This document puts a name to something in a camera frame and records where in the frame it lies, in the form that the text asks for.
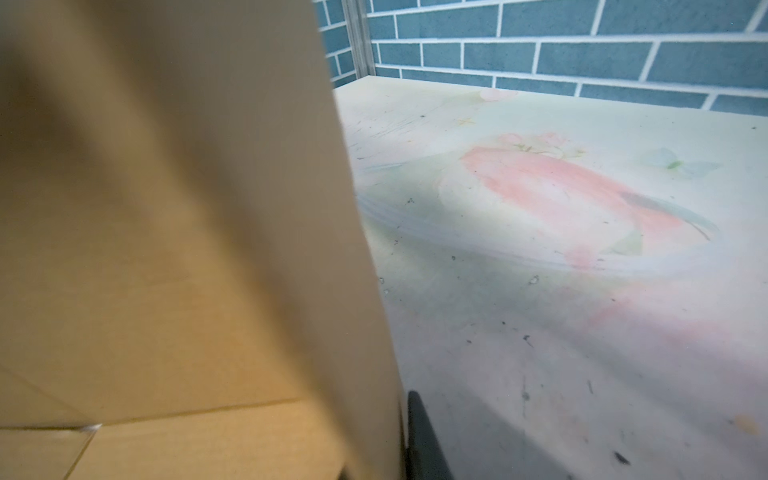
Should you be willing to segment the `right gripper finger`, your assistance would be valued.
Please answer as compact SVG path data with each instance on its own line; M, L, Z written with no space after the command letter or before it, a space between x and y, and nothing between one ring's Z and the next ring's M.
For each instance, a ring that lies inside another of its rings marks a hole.
M421 396L407 395L406 474L410 480L453 480Z

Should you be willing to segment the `brown cardboard box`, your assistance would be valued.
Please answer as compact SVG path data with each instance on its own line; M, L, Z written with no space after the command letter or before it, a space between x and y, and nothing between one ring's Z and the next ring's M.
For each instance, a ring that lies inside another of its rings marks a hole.
M1 5L1 475L401 479L306 1Z

